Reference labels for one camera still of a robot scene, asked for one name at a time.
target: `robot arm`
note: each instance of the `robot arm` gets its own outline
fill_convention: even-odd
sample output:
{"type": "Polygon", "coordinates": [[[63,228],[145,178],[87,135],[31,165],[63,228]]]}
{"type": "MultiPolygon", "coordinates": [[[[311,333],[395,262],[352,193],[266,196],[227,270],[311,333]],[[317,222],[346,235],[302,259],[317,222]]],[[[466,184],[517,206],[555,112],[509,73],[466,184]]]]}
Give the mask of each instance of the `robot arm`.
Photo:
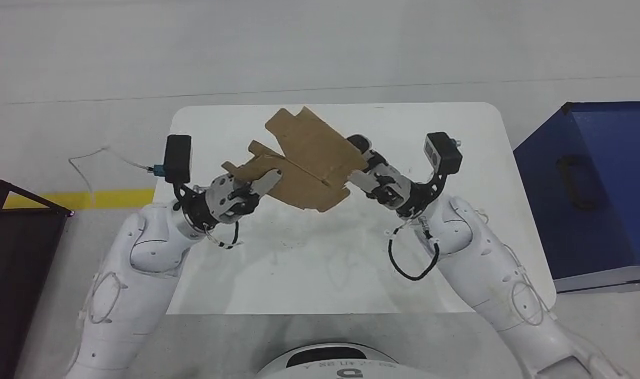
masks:
{"type": "Polygon", "coordinates": [[[363,136],[351,136],[369,161],[366,172],[354,173],[351,182],[407,221],[427,253],[438,258],[454,291],[509,347],[525,378],[630,378],[555,320],[517,256],[469,203],[441,195],[447,174],[458,171],[462,156],[452,150],[457,145],[448,136],[437,142],[433,135],[427,135],[425,145],[434,167],[427,184],[400,174],[363,136]]]}
{"type": "Polygon", "coordinates": [[[85,302],[82,340],[67,379],[118,379],[169,308],[191,246],[218,223],[250,214],[281,178],[272,170],[252,183],[231,175],[209,188],[184,189],[178,200],[129,216],[85,302]]]}

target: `blue box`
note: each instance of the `blue box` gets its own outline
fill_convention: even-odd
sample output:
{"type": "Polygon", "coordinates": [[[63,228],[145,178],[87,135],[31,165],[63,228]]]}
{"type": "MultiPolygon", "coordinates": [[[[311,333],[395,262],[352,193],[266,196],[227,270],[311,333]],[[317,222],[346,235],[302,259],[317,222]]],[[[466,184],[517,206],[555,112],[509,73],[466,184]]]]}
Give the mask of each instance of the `blue box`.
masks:
{"type": "Polygon", "coordinates": [[[559,293],[640,283],[640,102],[567,103],[514,151],[559,293]]]}

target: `white table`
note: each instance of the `white table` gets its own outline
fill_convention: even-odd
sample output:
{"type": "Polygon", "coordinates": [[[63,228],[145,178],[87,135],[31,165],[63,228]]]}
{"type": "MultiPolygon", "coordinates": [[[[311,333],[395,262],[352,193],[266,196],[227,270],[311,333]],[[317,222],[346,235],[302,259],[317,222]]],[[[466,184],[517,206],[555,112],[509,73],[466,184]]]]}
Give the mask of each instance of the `white table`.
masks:
{"type": "MultiPolygon", "coordinates": [[[[171,133],[192,136],[191,184],[208,185],[224,173],[225,160],[242,164],[256,139],[280,150],[264,123],[280,108],[301,105],[202,106],[178,111],[171,133]]],[[[431,167],[422,151],[427,132],[445,131],[462,141],[460,172],[445,192],[467,199],[489,215],[489,225],[528,269],[541,297],[552,306],[556,292],[520,181],[500,113],[485,103],[309,105],[348,136],[362,133],[391,164],[415,181],[431,167]]],[[[397,274],[387,257],[385,230],[395,214],[353,188],[349,198],[320,214],[265,197],[241,220],[244,244],[223,250],[205,240],[186,262],[168,314],[342,314],[465,312],[440,272],[418,283],[397,274]]],[[[163,180],[154,201],[173,198],[163,180]]],[[[229,239],[232,227],[216,236],[229,239]]],[[[410,230],[396,240],[396,258],[411,273],[428,263],[410,230]]]]}

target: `white floor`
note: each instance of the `white floor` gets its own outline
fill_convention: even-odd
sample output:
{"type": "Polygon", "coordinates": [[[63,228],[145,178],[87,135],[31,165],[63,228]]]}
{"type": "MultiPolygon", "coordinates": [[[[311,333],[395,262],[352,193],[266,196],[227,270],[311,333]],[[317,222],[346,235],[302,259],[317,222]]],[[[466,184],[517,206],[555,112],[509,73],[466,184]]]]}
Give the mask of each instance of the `white floor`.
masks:
{"type": "MultiPolygon", "coordinates": [[[[638,99],[638,16],[637,0],[0,0],[0,177],[84,190],[67,158],[108,144],[157,163],[173,113],[198,104],[485,101],[515,147],[566,101],[638,99]]],[[[155,182],[108,155],[81,166],[96,189],[155,182]]],[[[125,214],[72,220],[21,378],[61,372],[72,316],[125,214]]],[[[639,299],[561,297],[559,316],[640,376],[639,299]]],[[[247,377],[326,328],[443,375],[516,377],[482,322],[448,321],[467,318],[264,319],[171,317],[134,377],[247,377]],[[242,319],[264,344],[221,352],[242,319]]]]}

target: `folded cardboard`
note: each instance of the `folded cardboard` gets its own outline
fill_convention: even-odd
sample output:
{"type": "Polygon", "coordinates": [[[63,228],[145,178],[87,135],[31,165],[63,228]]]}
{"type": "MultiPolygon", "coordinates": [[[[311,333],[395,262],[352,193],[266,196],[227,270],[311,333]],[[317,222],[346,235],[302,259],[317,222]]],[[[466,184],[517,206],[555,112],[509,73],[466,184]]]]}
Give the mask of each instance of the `folded cardboard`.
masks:
{"type": "Polygon", "coordinates": [[[298,115],[282,108],[265,127],[284,156],[254,140],[251,160],[240,167],[227,161],[222,167],[247,182],[280,169],[282,179],[268,194],[286,204],[327,211],[349,196],[345,184],[351,172],[367,166],[357,148],[307,107],[298,115]]]}

